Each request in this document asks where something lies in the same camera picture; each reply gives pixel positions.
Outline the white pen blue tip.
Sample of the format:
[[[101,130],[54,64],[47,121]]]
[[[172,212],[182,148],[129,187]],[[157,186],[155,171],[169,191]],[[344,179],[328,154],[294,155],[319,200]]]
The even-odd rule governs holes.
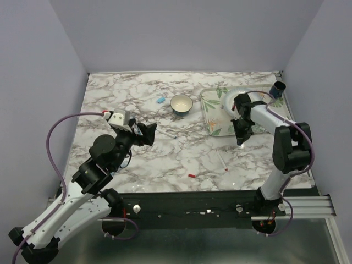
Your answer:
[[[158,132],[161,133],[161,134],[163,134],[163,135],[165,135],[165,136],[168,136],[168,137],[170,137],[170,138],[173,138],[173,139],[176,139],[176,138],[177,138],[177,136],[172,135],[172,134],[170,134],[170,133],[168,133],[168,132],[165,132],[165,131],[158,130]]]

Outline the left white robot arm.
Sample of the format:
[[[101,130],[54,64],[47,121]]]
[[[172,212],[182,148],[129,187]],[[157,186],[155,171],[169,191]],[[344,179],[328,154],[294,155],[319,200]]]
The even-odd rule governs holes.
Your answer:
[[[132,146],[153,145],[157,125],[138,123],[137,127],[140,134],[113,125],[116,136],[103,134],[94,140],[90,157],[63,184],[62,194],[33,222],[9,232],[16,255],[27,263],[50,263],[66,240],[95,220],[124,217],[122,196],[106,186],[125,159],[131,158]]]

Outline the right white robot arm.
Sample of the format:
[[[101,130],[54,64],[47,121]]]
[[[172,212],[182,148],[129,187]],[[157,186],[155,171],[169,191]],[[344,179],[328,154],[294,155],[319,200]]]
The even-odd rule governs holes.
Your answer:
[[[257,216],[268,215],[282,202],[291,179],[310,170],[314,162],[310,126],[285,119],[263,101],[252,101],[248,92],[235,97],[233,110],[239,114],[239,118],[231,120],[237,145],[242,145],[254,134],[252,126],[255,124],[273,135],[274,169],[249,203],[250,212]]]

